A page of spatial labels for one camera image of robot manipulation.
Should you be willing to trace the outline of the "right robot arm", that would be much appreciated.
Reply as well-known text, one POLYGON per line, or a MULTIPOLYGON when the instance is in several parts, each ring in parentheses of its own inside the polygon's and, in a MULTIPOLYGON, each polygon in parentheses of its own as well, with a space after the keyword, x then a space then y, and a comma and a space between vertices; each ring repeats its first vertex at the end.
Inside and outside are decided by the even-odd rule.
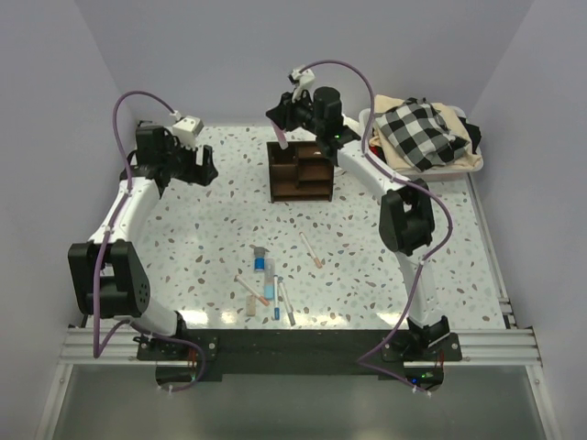
POLYGON ((313 93, 285 92, 266 116, 281 147, 286 146, 286 132, 308 131, 326 159, 356 177, 380 202, 379 235, 396 256, 408 290, 399 318, 407 322, 408 329, 396 335, 399 328, 395 327, 380 345, 401 347, 415 358, 431 359, 450 329, 429 265, 435 219, 426 183, 395 177, 389 167, 375 163, 375 157, 361 148, 360 135, 345 123, 340 93, 332 87, 320 87, 313 93))

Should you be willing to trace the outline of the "pink highlighter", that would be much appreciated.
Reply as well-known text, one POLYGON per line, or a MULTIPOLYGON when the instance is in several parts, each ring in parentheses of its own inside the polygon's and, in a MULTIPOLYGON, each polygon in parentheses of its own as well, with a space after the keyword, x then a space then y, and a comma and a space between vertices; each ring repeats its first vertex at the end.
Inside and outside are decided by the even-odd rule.
POLYGON ((286 139, 284 132, 274 123, 271 123, 271 126, 273 127, 273 130, 274 130, 279 147, 282 150, 287 149, 288 148, 288 141, 286 139))

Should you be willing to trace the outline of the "blue white marker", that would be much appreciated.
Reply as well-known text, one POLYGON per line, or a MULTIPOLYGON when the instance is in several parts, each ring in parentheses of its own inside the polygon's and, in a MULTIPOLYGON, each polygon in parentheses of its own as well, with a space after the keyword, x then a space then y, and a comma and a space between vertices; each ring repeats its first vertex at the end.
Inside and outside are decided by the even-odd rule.
POLYGON ((281 319, 281 309, 279 301, 279 278, 277 275, 273 275, 272 287, 274 292, 273 319, 277 322, 281 319))

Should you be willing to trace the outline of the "blue grey correction bottle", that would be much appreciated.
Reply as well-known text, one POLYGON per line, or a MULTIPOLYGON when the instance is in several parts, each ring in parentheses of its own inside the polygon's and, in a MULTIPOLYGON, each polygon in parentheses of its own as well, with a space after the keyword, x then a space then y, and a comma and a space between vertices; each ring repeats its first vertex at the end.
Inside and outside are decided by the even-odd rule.
POLYGON ((253 249, 254 256, 254 270, 265 271, 265 257, 268 250, 265 247, 255 247, 253 249))

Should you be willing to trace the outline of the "white pen orange cap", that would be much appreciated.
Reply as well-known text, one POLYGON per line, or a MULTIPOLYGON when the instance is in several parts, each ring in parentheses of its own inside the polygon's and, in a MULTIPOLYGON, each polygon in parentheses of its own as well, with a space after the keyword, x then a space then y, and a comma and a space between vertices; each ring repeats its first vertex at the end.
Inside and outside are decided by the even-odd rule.
POLYGON ((317 254, 315 253, 312 245, 310 244, 308 238, 306 237, 304 232, 300 232, 299 233, 300 238, 302 239, 304 245, 307 248, 308 254, 310 255, 311 259, 314 261, 316 267, 318 269, 321 269, 323 267, 321 259, 317 256, 317 254))

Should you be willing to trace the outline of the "white pen orange tip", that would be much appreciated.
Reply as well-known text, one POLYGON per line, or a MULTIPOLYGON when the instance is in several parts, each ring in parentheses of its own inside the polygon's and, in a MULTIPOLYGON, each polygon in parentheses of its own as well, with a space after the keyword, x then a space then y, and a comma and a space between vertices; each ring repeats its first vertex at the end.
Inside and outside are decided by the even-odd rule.
POLYGON ((255 288, 253 288, 249 283, 247 283, 240 274, 235 276, 235 282, 241 285, 250 295, 252 295, 257 301, 262 303, 265 306, 269 306, 270 302, 262 295, 260 295, 255 288))

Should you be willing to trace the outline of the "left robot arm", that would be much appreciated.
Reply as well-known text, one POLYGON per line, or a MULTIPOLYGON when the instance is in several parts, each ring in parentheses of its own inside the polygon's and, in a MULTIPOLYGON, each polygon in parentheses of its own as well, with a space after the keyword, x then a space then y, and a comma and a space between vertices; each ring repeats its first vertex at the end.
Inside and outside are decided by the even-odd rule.
POLYGON ((80 311, 96 323, 115 319, 160 335, 157 347, 169 359, 188 353, 190 337, 181 331, 180 314, 152 298, 135 244, 172 180, 207 186, 217 177, 212 148, 196 144, 202 128, 193 117, 171 127, 139 125, 108 214, 86 241, 68 251, 80 311))

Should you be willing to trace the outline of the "grey white pen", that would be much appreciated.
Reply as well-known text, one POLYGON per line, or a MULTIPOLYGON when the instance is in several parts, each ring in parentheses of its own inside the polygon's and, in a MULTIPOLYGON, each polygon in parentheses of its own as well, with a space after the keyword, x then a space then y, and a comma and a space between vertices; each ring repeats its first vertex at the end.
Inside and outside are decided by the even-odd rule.
POLYGON ((280 293, 282 295, 283 302, 285 304, 285 310, 287 313, 288 321, 290 323, 290 326, 294 327, 296 325, 296 321, 295 321, 295 317, 294 317, 294 308, 293 308, 293 305, 290 301, 288 291, 286 290, 285 283, 282 280, 279 281, 278 287, 279 287, 280 293))

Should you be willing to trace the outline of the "brown wooden desk organizer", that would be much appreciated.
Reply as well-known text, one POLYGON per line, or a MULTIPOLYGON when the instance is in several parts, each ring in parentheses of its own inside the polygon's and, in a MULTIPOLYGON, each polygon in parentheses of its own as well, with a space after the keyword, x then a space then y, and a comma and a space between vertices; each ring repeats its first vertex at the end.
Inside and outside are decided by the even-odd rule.
POLYGON ((272 203, 331 202, 334 166, 314 141, 293 141, 282 149, 268 142, 267 155, 272 203))

